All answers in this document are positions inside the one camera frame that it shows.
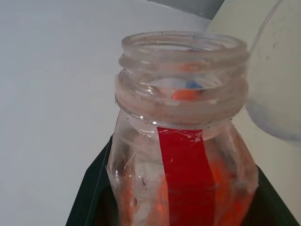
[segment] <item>red label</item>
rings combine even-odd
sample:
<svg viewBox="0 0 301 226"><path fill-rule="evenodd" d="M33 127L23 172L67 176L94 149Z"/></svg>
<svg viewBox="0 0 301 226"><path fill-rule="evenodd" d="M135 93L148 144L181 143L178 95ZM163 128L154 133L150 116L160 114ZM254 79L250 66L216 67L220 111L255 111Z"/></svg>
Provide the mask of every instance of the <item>red label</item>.
<svg viewBox="0 0 301 226"><path fill-rule="evenodd" d="M214 179L201 130L158 128L170 226L213 226Z"/></svg>

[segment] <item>plastic bottle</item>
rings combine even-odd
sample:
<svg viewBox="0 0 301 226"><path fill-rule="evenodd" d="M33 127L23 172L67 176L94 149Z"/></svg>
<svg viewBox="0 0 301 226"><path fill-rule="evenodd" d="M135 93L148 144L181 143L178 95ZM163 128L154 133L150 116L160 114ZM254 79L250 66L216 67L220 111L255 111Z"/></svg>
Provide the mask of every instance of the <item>plastic bottle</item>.
<svg viewBox="0 0 301 226"><path fill-rule="evenodd" d="M257 167L231 118L244 105L238 39L150 32L123 39L107 165L122 226L238 226Z"/></svg>

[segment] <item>white surface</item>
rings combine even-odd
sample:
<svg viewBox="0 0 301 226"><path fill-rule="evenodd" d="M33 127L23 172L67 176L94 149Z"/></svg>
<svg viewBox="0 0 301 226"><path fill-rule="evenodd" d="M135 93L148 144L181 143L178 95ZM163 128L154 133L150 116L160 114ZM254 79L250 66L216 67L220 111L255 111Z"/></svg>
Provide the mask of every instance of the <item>white surface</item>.
<svg viewBox="0 0 301 226"><path fill-rule="evenodd" d="M225 2L207 30L236 36L251 46L261 24L276 1L231 0ZM285 71L293 72L289 67L285 68ZM299 175L301 144L288 143L261 131L251 121L245 109L233 121L255 162L301 223L301 177Z"/></svg>
<svg viewBox="0 0 301 226"><path fill-rule="evenodd" d="M208 23L144 0L0 1L0 225L66 223L113 133L123 37Z"/></svg>

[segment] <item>orange object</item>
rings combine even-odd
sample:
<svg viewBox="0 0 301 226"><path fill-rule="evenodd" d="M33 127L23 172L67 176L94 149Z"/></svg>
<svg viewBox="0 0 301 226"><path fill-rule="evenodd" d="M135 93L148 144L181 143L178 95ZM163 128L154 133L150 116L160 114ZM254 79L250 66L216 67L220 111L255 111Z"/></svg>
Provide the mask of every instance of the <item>orange object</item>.
<svg viewBox="0 0 301 226"><path fill-rule="evenodd" d="M194 89L182 89L172 95L174 100L196 100L199 97L199 91Z"/></svg>

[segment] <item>plastic container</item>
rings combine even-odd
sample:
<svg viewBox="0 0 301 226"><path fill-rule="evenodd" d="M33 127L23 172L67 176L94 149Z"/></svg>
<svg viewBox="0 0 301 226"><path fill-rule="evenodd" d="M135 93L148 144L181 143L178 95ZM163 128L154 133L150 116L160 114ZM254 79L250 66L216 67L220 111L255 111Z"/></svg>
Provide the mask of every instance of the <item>plastic container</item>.
<svg viewBox="0 0 301 226"><path fill-rule="evenodd" d="M151 32L122 41L107 172L122 226L238 226L257 167L231 123L245 103L238 39Z"/></svg>
<svg viewBox="0 0 301 226"><path fill-rule="evenodd" d="M301 141L301 1L279 0L251 47L246 109L265 132Z"/></svg>

